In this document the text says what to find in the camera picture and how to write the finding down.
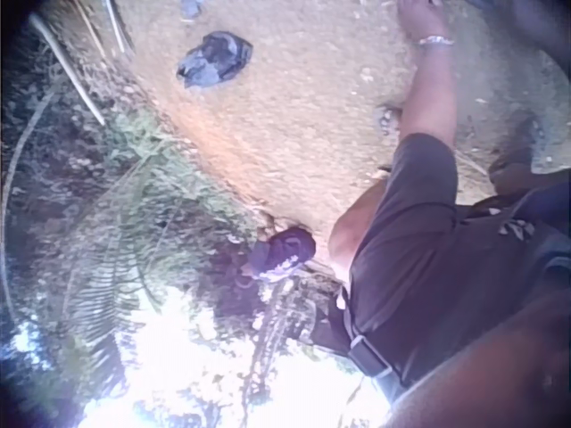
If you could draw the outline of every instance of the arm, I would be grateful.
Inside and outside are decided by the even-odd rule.
[[[449,37],[442,3],[400,0],[403,28],[412,40]],[[428,134],[453,149],[456,134],[456,82],[449,45],[425,45],[418,53],[418,70],[404,106],[401,141],[412,134]]]

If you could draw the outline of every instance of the dark t-shirt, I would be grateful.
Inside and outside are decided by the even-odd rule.
[[[377,214],[351,268],[350,305],[361,332],[390,317],[405,294],[426,279],[457,221],[456,162],[428,135],[408,136]]]

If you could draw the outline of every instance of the bracelet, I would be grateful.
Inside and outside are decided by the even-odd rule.
[[[452,46],[452,45],[454,45],[454,40],[452,40],[451,38],[444,37],[444,36],[428,36],[425,38],[421,38],[418,41],[418,45],[420,45],[420,46],[426,46],[426,45]]]

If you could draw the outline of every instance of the dirt ground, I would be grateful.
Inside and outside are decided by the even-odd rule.
[[[108,54],[116,53],[101,2],[86,3]],[[380,136],[373,110],[401,101],[414,71],[395,1],[206,0],[191,23],[181,20],[179,0],[116,3],[135,47],[125,63],[156,107],[246,201],[309,226],[327,263],[335,220],[392,158],[394,141]],[[550,141],[538,148],[535,169],[571,166],[563,73],[499,22],[448,3],[457,41],[459,202],[491,193],[485,170],[521,111],[538,115]],[[252,61],[233,81],[185,90],[177,64],[214,30],[250,41]]]

